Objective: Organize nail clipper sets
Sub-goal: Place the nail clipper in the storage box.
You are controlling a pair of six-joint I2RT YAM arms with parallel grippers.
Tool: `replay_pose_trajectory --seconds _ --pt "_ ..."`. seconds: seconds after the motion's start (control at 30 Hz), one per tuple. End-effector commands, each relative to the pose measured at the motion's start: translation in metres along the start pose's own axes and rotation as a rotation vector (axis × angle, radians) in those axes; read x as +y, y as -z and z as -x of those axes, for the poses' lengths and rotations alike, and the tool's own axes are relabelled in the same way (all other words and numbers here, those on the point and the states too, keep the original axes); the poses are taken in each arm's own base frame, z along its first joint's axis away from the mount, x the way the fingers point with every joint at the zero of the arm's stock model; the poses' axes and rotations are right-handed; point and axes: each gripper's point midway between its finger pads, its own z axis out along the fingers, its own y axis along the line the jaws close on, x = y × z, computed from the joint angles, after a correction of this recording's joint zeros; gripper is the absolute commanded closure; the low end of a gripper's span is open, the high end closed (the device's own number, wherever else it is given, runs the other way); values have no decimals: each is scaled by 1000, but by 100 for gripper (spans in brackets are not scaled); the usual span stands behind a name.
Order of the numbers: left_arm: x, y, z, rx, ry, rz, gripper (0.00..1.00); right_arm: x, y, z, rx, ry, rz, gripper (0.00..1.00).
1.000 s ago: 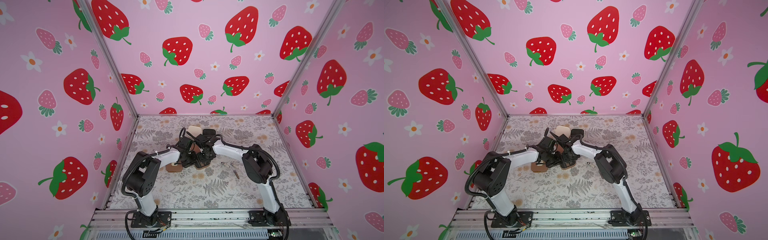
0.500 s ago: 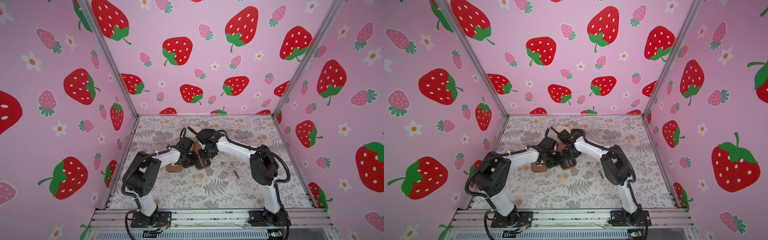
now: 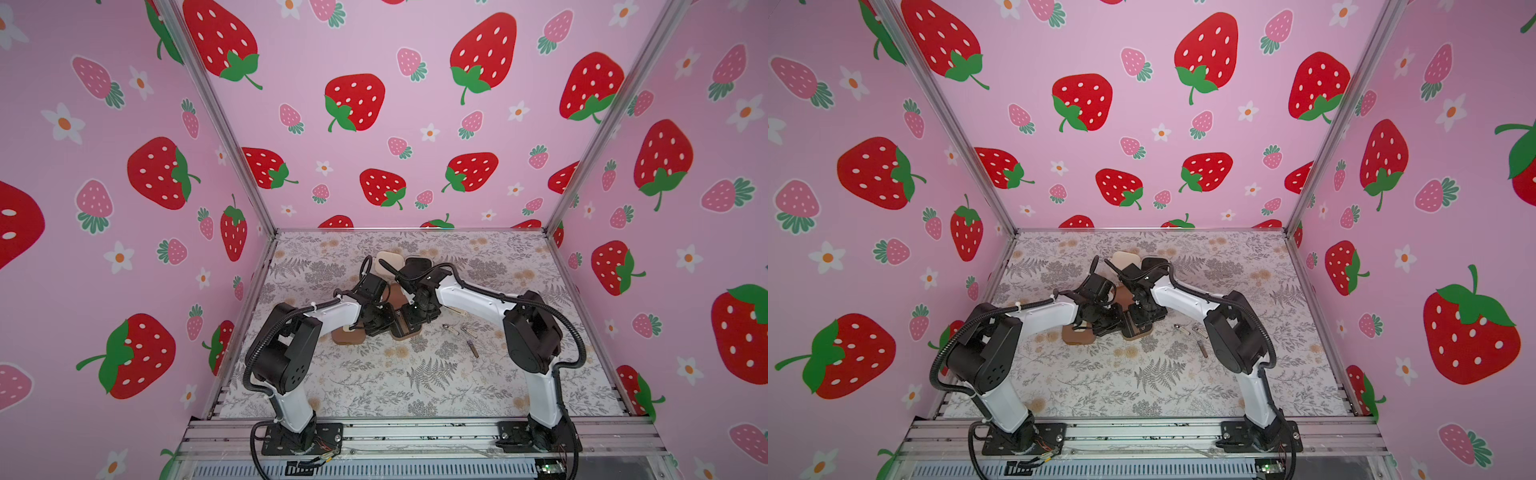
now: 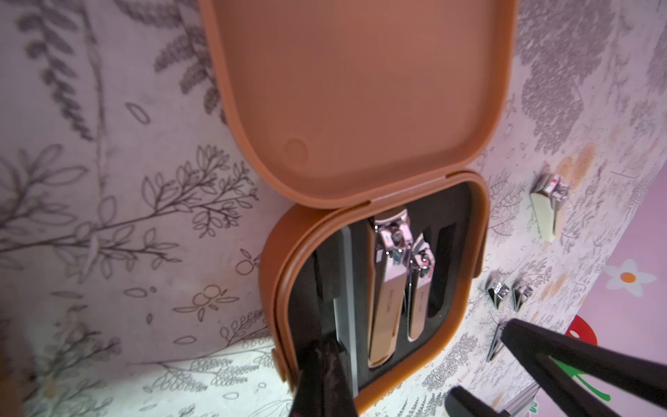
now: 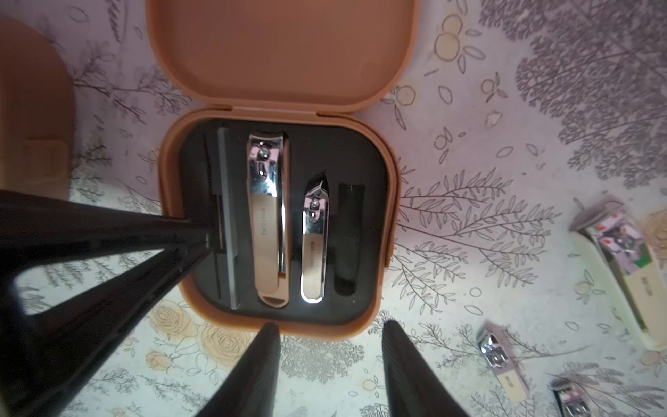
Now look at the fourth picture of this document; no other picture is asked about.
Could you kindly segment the brown nail file tool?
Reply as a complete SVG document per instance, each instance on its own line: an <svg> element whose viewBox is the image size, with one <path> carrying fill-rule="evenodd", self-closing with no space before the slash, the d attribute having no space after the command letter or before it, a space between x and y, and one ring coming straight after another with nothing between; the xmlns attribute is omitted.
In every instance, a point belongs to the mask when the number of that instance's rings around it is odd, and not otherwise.
<svg viewBox="0 0 667 417"><path fill-rule="evenodd" d="M497 355L500 353L500 351L503 349L504 344L501 340L503 331L505 330L505 326L507 325L506 321L502 321L501 323L498 324L497 328L495 329L494 335L493 335L493 340L491 342L491 345L489 347L487 356L486 356L486 361L491 362L493 361Z"/></svg>

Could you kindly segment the dark brown nail clipper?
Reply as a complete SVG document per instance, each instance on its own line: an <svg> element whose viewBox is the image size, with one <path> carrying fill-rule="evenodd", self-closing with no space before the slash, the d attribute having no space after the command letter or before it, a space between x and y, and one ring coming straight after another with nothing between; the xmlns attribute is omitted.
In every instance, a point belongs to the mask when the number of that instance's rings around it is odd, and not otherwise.
<svg viewBox="0 0 667 417"><path fill-rule="evenodd" d="M372 219L373 255L370 273L368 366L378 368L394 354L398 338L408 257L413 235L406 207L393 208Z"/></svg>

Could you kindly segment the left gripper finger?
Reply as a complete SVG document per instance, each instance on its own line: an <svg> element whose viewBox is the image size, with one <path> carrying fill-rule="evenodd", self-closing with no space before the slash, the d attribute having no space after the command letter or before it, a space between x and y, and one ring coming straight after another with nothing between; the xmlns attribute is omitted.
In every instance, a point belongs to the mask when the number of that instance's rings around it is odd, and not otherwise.
<svg viewBox="0 0 667 417"><path fill-rule="evenodd" d="M334 336L311 344L289 416L358 416Z"/></svg>

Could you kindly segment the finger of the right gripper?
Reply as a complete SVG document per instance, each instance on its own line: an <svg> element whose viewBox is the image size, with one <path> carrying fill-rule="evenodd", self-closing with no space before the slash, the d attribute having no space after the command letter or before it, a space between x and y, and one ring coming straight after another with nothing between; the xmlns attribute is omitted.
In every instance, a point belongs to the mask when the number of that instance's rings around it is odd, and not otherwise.
<svg viewBox="0 0 667 417"><path fill-rule="evenodd" d="M445 409L450 417L499 417L500 414L463 387L453 387L446 396Z"/></svg>
<svg viewBox="0 0 667 417"><path fill-rule="evenodd" d="M562 409L606 409L558 363L595 376L637 398L666 408L666 366L577 341L512 319L501 340L535 382Z"/></svg>

